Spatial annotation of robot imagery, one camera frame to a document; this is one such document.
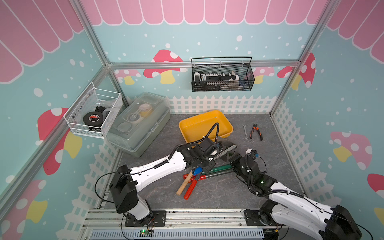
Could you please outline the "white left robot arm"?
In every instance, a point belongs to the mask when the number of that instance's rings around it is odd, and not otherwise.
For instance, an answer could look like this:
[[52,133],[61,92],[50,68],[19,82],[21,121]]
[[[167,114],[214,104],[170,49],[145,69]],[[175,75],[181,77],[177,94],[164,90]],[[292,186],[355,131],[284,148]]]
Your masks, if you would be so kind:
[[204,172],[209,172],[215,166],[216,159],[225,155],[227,149],[223,141],[212,143],[206,139],[200,144],[178,145],[168,156],[144,166],[131,169],[126,165],[119,167],[112,173],[109,186],[116,212],[129,213],[138,221],[148,222],[153,214],[138,192],[163,177],[188,168],[201,167]]

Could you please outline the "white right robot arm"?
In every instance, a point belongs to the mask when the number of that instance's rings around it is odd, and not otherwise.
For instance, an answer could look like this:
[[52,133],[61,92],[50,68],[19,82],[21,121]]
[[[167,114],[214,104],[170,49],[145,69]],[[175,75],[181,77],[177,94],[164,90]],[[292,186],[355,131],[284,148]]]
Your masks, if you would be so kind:
[[317,240],[360,240],[363,236],[349,211],[331,207],[299,194],[261,172],[257,151],[245,156],[235,151],[226,154],[235,174],[255,196],[266,198],[259,210],[261,222],[273,222],[296,229]]

